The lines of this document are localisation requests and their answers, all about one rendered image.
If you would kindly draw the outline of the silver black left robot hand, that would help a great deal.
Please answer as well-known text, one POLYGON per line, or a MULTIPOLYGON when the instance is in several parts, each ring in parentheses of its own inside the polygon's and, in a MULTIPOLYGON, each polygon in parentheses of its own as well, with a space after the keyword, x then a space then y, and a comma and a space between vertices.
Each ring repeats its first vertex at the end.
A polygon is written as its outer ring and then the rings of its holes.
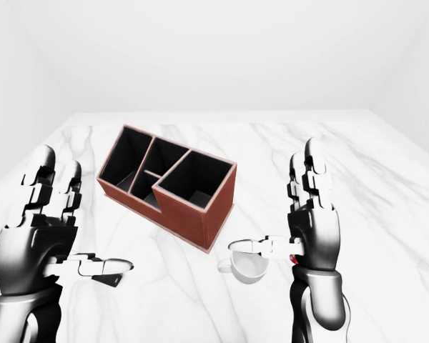
POLYGON ((0 290, 3 295, 31 294, 50 287, 61 275, 101 279, 117 284, 120 274, 133 269, 124 259, 100 259, 93 253, 74 253, 75 211, 82 194, 82 168, 70 161, 54 183, 56 155, 42 145, 32 155, 13 191, 13 205, 0 231, 0 290))

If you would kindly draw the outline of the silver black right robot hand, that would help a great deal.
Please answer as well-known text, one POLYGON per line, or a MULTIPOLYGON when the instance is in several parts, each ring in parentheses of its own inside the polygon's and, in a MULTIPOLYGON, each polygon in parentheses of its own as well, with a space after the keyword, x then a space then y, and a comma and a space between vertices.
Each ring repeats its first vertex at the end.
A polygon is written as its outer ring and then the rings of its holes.
POLYGON ((294 254, 302 267, 333 271, 340 251, 340 224, 332 204, 331 173, 316 138, 306 142, 304 152, 292 155, 289 176, 290 233, 255 240, 261 242, 260 254, 266 259, 290 258, 294 254))

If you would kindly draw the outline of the white mug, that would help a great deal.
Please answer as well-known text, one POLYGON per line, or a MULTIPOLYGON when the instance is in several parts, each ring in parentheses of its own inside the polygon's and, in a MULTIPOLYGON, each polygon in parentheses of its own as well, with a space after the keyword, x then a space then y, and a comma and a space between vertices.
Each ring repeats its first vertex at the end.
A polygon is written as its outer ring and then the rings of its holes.
POLYGON ((254 284, 261 280, 269 267, 269 259, 260 252, 261 242, 242 239, 228 245, 230 258, 223 259, 217 265, 221 273, 231 273, 243 284, 254 284))

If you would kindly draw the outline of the red-brown desk caddy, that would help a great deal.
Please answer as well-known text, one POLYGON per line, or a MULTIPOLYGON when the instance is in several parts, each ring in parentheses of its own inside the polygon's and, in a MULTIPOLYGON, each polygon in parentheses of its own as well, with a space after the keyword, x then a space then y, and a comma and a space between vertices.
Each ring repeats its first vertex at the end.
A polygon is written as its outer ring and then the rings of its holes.
POLYGON ((203 252, 233 208, 233 161, 123 126, 97 180, 105 194, 203 252))

